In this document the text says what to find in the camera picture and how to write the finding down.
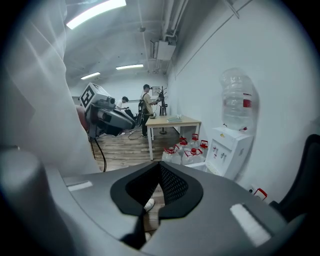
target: white shoe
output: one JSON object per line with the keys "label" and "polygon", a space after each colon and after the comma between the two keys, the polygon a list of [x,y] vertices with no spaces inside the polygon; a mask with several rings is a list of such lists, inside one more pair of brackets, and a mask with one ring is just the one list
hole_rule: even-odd
{"label": "white shoe", "polygon": [[154,205],[155,205],[155,200],[150,198],[149,201],[144,206],[145,211],[149,212],[152,209],[152,207],[154,207]]}
{"label": "white shoe", "polygon": [[149,233],[144,233],[145,235],[145,241],[148,242],[151,238],[151,235]]}

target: red label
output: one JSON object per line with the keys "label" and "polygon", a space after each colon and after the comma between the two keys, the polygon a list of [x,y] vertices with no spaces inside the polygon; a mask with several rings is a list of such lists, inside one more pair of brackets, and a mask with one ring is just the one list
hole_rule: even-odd
{"label": "red label", "polygon": [[249,99],[244,99],[244,100],[243,100],[243,107],[244,107],[244,108],[251,108],[251,100],[249,100]]}

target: wooden table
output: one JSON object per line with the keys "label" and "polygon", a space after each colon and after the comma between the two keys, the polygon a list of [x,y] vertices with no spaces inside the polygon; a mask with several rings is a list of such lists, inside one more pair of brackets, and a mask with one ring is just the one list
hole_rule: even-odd
{"label": "wooden table", "polygon": [[150,159],[154,159],[154,154],[152,150],[152,141],[154,140],[154,128],[162,128],[162,127],[182,127],[182,130],[180,131],[181,136],[184,136],[184,129],[185,126],[195,126],[195,133],[199,134],[199,129],[201,122],[195,119],[192,119],[187,116],[181,117],[181,122],[167,122],[167,119],[173,117],[168,115],[163,116],[157,116],[155,119],[148,119],[146,122],[146,127],[148,130],[148,141],[149,141],[149,153],[150,153]]}

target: ceiling light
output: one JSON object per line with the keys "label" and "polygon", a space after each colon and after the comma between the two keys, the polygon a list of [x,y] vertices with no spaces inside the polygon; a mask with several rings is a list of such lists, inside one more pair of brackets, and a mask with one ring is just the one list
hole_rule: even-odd
{"label": "ceiling light", "polygon": [[94,16],[126,5],[126,0],[105,1],[79,14],[77,17],[69,21],[66,25],[73,30],[75,27],[79,26],[81,23],[84,23]]}
{"label": "ceiling light", "polygon": [[97,72],[97,73],[89,74],[89,75],[86,75],[86,76],[84,76],[84,77],[81,77],[81,79],[82,79],[82,80],[85,80],[85,79],[87,79],[87,78],[92,78],[92,77],[97,76],[97,75],[100,75],[100,73]]}
{"label": "ceiling light", "polygon": [[132,68],[143,68],[143,64],[137,64],[137,65],[129,65],[129,66],[118,66],[116,67],[117,70],[124,70],[124,69],[132,69]]}

